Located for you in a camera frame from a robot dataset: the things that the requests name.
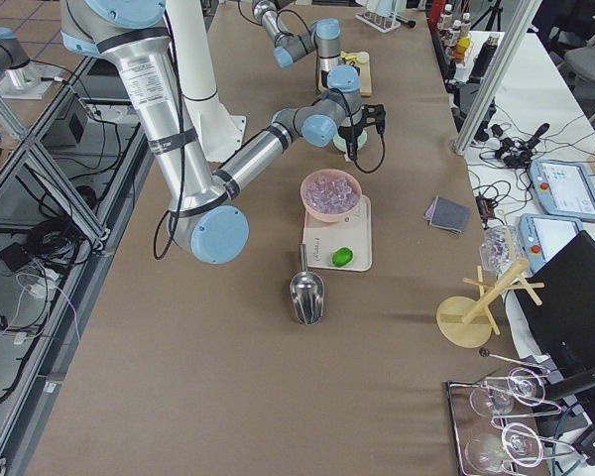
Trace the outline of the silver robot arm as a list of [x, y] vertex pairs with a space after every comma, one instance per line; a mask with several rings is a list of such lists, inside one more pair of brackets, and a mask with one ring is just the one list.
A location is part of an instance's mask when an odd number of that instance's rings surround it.
[[253, 1], [254, 22], [260, 25], [274, 42], [274, 56], [282, 68], [291, 66], [312, 52], [317, 52], [319, 79], [317, 87], [328, 87], [328, 75], [341, 59], [341, 26], [336, 18], [324, 18], [306, 26], [301, 33], [292, 33], [281, 20], [282, 9], [290, 1]]
[[209, 264], [233, 260], [247, 243], [248, 221], [232, 205], [243, 187], [297, 139], [324, 147], [345, 135], [354, 152], [366, 114], [359, 74], [339, 58], [337, 20], [319, 20], [290, 37], [282, 30], [278, 2], [257, 1], [253, 8], [256, 22], [278, 41], [278, 63], [317, 52], [326, 80], [313, 104], [277, 112], [267, 128], [244, 140], [244, 118], [231, 115], [217, 93], [199, 2], [60, 5], [65, 47], [107, 60], [119, 72], [172, 194], [171, 242]]

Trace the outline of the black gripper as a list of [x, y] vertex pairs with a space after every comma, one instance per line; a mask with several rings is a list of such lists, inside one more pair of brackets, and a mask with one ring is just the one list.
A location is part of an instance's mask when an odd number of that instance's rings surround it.
[[337, 134], [346, 140], [346, 155], [349, 160], [357, 159], [358, 142], [357, 138], [365, 131], [362, 126], [340, 127]]

